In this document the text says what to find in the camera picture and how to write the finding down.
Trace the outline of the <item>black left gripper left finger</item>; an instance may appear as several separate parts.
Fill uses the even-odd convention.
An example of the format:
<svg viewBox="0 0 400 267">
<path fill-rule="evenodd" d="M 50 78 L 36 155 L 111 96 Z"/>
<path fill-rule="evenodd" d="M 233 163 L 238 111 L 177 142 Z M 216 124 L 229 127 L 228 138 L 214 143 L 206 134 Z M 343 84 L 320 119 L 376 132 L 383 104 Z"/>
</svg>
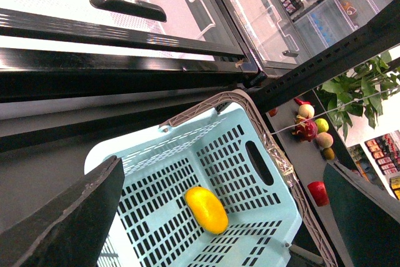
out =
<svg viewBox="0 0 400 267">
<path fill-rule="evenodd" d="M 121 197 L 111 156 L 41 209 L 1 233 L 1 266 L 96 266 Z"/>
</svg>

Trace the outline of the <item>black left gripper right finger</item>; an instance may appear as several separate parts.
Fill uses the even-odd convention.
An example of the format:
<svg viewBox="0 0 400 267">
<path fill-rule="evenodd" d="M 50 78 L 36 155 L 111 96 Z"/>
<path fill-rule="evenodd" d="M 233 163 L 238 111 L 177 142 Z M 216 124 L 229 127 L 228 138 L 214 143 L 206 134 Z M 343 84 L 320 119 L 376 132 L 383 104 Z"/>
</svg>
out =
<svg viewBox="0 0 400 267">
<path fill-rule="evenodd" d="M 399 201 L 337 162 L 323 181 L 353 265 L 399 266 Z"/>
</svg>

